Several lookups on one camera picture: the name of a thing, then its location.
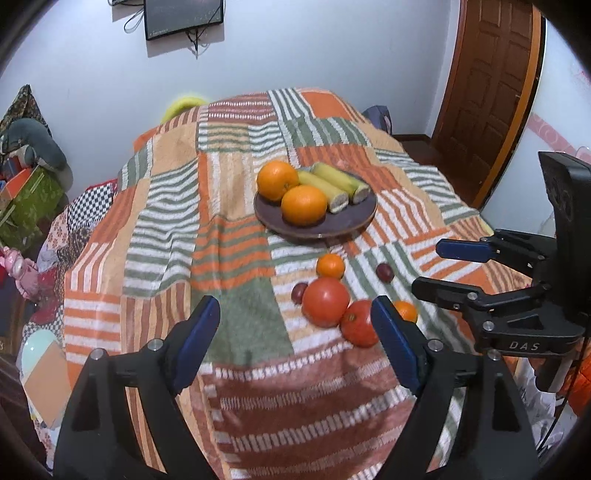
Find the bedspread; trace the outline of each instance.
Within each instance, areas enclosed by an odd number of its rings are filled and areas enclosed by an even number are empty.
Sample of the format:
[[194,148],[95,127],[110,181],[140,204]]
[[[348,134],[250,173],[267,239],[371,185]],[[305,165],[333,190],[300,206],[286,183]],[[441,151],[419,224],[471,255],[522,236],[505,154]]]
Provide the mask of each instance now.
[[[375,218],[364,231],[307,244],[266,230],[253,210],[256,175],[276,158],[294,167],[323,161],[361,176],[377,193]],[[323,90],[272,90],[187,111],[156,130],[117,187],[61,273],[70,383],[93,348],[136,351],[165,337],[203,295],[215,296],[222,322],[179,405],[220,478],[372,478],[413,407],[379,345],[354,348],[339,329],[309,324],[291,302],[293,286],[315,278],[325,252],[345,259],[352,300],[384,294],[411,301],[426,336],[457,351],[472,348],[463,321],[413,299],[413,279],[460,281],[488,293],[524,285],[494,262],[439,258],[441,238],[491,233],[478,211],[435,167],[415,163]],[[68,244],[64,225],[74,210],[54,224],[50,246]],[[375,274],[384,261],[395,271],[391,284]],[[139,395],[130,389],[128,398],[144,458],[162,468]],[[458,392],[436,462],[455,434],[461,403]]]

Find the plate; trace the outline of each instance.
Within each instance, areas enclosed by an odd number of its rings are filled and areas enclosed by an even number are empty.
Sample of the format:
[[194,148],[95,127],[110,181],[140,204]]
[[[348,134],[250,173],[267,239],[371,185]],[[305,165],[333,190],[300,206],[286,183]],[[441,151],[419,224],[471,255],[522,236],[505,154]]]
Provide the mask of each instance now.
[[326,212],[322,222],[308,227],[287,223],[283,219],[279,204],[265,200],[258,193],[255,195],[254,208],[256,217],[269,230],[288,238],[312,240],[346,235],[366,227],[374,219],[378,208],[378,198],[371,190],[363,202],[349,205],[345,210],[336,214]]

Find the small orange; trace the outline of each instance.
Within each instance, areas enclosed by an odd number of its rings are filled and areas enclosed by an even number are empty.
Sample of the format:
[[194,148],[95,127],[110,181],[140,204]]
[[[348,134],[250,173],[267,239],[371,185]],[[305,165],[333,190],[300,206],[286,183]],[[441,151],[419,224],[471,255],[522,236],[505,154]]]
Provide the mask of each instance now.
[[337,254],[322,255],[316,262],[319,277],[333,277],[340,280],[345,274],[345,262]]
[[403,300],[397,300],[393,303],[393,305],[403,320],[417,323],[418,312],[412,303]]
[[322,190],[299,185],[283,196],[281,213],[286,222],[295,226],[314,225],[324,218],[328,202]]
[[281,160],[270,161],[256,176],[258,193],[272,202],[279,202],[288,190],[299,184],[297,170]]

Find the pink toy pig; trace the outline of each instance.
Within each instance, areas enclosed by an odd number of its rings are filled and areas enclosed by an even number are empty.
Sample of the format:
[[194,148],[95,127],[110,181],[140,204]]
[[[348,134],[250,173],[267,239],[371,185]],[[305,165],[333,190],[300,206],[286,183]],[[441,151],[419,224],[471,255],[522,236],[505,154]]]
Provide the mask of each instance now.
[[29,258],[13,248],[4,247],[4,257],[0,256],[0,267],[4,267],[14,277],[17,289],[26,300],[36,300],[39,294],[39,272],[37,265]]

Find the door frame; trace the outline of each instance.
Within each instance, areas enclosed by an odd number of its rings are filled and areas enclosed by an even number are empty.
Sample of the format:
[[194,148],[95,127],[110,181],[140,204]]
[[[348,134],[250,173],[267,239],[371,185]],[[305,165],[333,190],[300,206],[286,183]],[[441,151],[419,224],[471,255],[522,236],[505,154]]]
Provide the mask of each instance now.
[[[445,94],[443,96],[443,101],[441,103],[441,109],[439,110],[439,116],[437,117],[437,122],[435,124],[435,129],[433,131],[433,144],[436,148],[437,142],[439,140],[439,135],[441,134],[441,129],[443,127],[443,119],[445,117],[445,114],[447,113],[447,109],[449,108],[449,102],[452,97],[453,86],[456,81],[457,68],[460,63],[460,52],[462,50],[462,44],[466,28],[467,2],[468,0],[460,0],[460,18],[457,26],[457,37],[456,45],[454,47],[453,52],[452,67],[450,69],[449,78],[447,80],[447,86]],[[515,145],[518,140],[518,135],[521,135],[523,127],[525,126],[525,122],[527,121],[531,109],[532,100],[537,90],[537,80],[539,79],[538,67],[541,60],[540,55],[543,55],[542,16],[540,11],[536,7],[532,6],[532,8],[533,16],[530,57],[527,64],[527,72],[525,74],[525,80],[523,88],[521,90],[521,96],[519,97],[519,101],[517,102],[517,107],[515,108],[513,120],[509,125],[509,130],[507,131],[505,140],[501,145],[499,154],[496,156],[496,159],[491,167],[489,174],[487,175],[485,181],[482,182],[482,185],[480,186],[480,189],[478,190],[476,197],[472,201],[471,207],[477,209],[482,207],[484,201],[486,200],[493,186],[495,185],[496,180],[502,173],[508,161],[511,159],[511,156],[515,149]]]

